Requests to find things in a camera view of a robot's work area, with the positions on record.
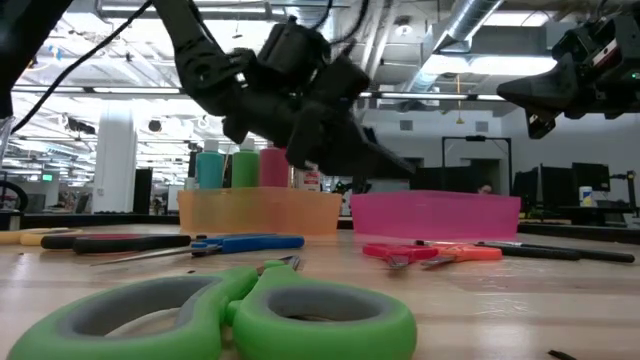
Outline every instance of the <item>teal bottle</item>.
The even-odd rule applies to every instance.
[[[224,171],[224,156],[218,152],[216,140],[204,141],[204,152],[196,157],[196,177],[200,189],[220,189]]]
[[[240,151],[233,154],[231,187],[257,187],[260,184],[260,154],[255,151],[253,139],[245,139]]]

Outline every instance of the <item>wooden table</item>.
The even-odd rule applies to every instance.
[[[94,232],[178,232],[176,226],[116,226]],[[433,271],[411,266],[390,272],[360,254],[372,238],[350,231],[308,238],[299,251],[302,274],[367,287],[405,302],[418,322],[415,359],[550,359],[550,349],[580,360],[640,358],[640,267],[508,258],[452,264]],[[533,235],[520,241],[633,252],[640,247]],[[296,251],[254,252],[190,259],[175,256],[105,267],[104,257],[0,247],[0,357],[36,321],[56,308],[111,286],[189,270],[215,272],[259,264]],[[120,333],[167,326],[172,314],[129,324]],[[224,359],[236,359],[233,349]]]

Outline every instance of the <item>pink plastic bin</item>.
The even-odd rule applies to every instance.
[[[424,240],[513,240],[520,198],[400,191],[351,196],[356,233]]]

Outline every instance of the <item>red scissors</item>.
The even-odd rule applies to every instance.
[[[392,269],[401,269],[438,255],[438,249],[416,245],[367,244],[362,248],[362,253],[383,259]]]

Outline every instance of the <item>paint bottle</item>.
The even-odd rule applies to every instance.
[[[260,186],[289,187],[289,163],[285,149],[269,147],[260,151]]]
[[[204,152],[196,157],[196,176],[200,189],[220,189],[224,156],[218,152],[216,140],[204,141]]]
[[[257,187],[260,184],[260,154],[255,151],[253,139],[246,138],[240,151],[233,154],[231,187]]]

